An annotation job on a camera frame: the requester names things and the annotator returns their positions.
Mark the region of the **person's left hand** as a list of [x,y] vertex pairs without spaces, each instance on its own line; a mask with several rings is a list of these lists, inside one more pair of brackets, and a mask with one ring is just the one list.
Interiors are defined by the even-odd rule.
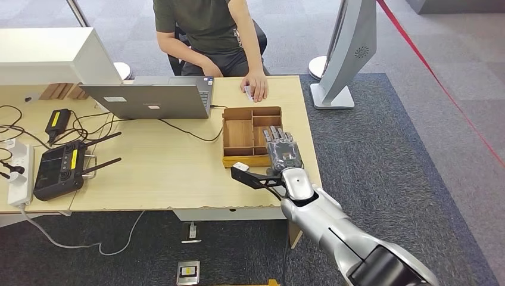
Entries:
[[247,73],[240,84],[241,91],[246,93],[245,87],[249,86],[251,98],[254,102],[260,102],[268,96],[267,76],[262,70],[254,70]]

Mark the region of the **person's right hand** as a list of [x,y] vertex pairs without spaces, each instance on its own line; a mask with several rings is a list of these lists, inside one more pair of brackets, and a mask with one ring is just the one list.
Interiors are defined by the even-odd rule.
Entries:
[[219,69],[217,65],[215,65],[212,61],[206,61],[200,64],[202,71],[205,76],[209,77],[223,77],[223,73]]

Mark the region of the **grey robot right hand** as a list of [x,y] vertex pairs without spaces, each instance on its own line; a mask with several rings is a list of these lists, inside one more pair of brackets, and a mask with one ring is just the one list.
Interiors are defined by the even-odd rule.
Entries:
[[298,144],[289,132],[269,126],[263,129],[263,135],[271,162],[271,166],[267,168],[268,175],[280,174],[284,169],[291,167],[304,167]]

